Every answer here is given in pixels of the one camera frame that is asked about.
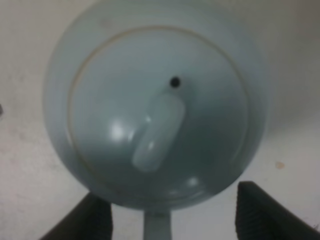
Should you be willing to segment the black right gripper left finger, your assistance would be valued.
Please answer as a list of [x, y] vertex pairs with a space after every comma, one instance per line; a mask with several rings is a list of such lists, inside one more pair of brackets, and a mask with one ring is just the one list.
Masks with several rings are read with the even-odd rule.
[[88, 193], [43, 240], [111, 240], [111, 204]]

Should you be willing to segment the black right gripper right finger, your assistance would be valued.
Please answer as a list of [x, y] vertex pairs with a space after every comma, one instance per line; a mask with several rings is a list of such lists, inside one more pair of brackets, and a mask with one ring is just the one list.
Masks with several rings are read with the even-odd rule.
[[253, 181], [237, 186], [235, 231], [239, 240], [318, 240], [320, 232], [296, 217]]

